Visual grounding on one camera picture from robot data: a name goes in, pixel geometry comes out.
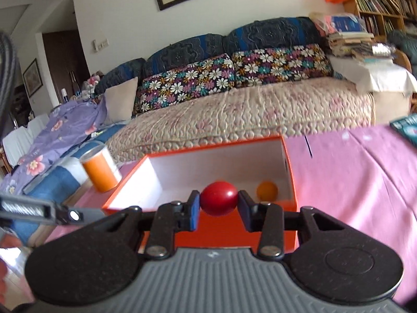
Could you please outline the white cloth on sofa arm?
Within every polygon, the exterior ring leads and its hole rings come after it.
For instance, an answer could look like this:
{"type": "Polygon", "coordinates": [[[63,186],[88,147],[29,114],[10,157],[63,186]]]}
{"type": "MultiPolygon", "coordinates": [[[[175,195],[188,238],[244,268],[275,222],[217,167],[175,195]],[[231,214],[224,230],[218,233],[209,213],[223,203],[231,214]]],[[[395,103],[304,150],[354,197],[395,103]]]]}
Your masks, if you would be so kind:
{"type": "Polygon", "coordinates": [[[361,93],[416,92],[416,78],[407,69],[390,60],[364,63],[354,58],[329,56],[334,72],[356,86],[361,93]]]}

